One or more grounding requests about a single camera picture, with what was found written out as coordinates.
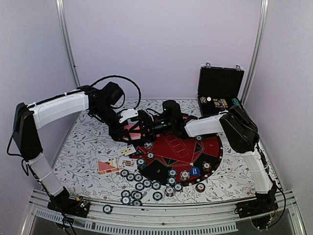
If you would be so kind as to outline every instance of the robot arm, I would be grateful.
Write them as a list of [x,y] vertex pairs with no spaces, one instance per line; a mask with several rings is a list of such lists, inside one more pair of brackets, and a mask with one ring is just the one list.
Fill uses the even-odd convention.
[[[255,147],[258,142],[257,127],[238,107],[216,116],[196,118],[183,115],[180,106],[173,100],[163,102],[163,113],[151,117],[143,110],[128,109],[116,113],[113,105],[124,95],[122,89],[109,82],[103,89],[83,86],[68,94],[44,100],[26,106],[21,103],[16,108],[13,139],[31,172],[47,189],[59,207],[69,214],[79,216],[80,211],[71,211],[71,199],[68,191],[52,171],[43,155],[43,149],[37,130],[46,124],[67,115],[88,110],[91,117],[106,123],[109,135],[114,141],[142,145],[155,141],[157,135],[172,131],[179,138],[200,137],[210,133],[224,132],[231,147],[242,154],[255,181],[256,197],[248,205],[238,204],[241,217],[271,211],[275,204],[276,185],[268,177],[268,166],[265,158]],[[126,128],[128,120],[137,123]],[[132,133],[140,134],[140,138],[132,139]],[[87,216],[88,208],[80,216]]]

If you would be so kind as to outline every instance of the black briefcase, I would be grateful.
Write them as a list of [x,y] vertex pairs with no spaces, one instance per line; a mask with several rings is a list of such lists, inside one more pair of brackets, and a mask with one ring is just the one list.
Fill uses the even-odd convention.
[[235,69],[211,67],[210,63],[202,66],[198,85],[201,114],[215,115],[233,105],[242,108],[237,96],[244,73],[238,65]]

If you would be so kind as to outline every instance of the floor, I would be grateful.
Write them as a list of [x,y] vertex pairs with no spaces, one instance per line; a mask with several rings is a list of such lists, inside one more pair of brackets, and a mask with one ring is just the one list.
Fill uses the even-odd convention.
[[[177,100],[183,113],[200,117],[196,100]],[[125,107],[131,108],[136,100],[127,100]],[[152,108],[161,112],[162,100],[142,100],[138,109]],[[160,201],[152,198],[154,189],[142,191],[142,203],[189,204],[220,202],[253,197],[254,181],[249,169],[239,153],[234,152],[223,133],[218,133],[223,144],[223,158],[217,170],[205,179],[206,190],[199,193],[195,185],[186,186],[183,192],[173,197],[163,197]],[[73,195],[101,198],[108,201],[120,201],[123,190],[135,190],[136,181],[129,182],[121,177],[120,171],[102,174],[97,171],[98,160],[108,160],[115,151],[126,144],[114,142],[108,135],[108,128],[82,112],[54,166],[54,172],[62,184]],[[272,167],[270,174],[275,177]],[[159,190],[164,193],[165,186]]]

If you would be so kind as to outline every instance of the gray wall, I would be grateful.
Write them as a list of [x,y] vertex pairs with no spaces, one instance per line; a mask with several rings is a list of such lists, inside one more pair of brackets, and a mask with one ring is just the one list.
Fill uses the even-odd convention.
[[246,108],[313,234],[313,1],[270,0]]
[[[16,235],[36,182],[6,155],[15,106],[74,89],[55,1],[0,1],[0,234]],[[52,162],[73,116],[40,131]],[[17,152],[15,145],[11,152]]]
[[[206,61],[248,70],[261,1],[67,0],[64,5],[82,84],[118,74],[133,79],[144,98],[196,98]],[[119,83],[126,97],[137,97],[132,84]]]

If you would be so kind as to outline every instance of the card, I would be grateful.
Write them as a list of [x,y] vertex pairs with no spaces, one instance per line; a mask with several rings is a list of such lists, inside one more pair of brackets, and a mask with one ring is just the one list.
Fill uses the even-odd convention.
[[135,171],[137,170],[137,159],[127,157],[120,158],[118,161],[118,168]]

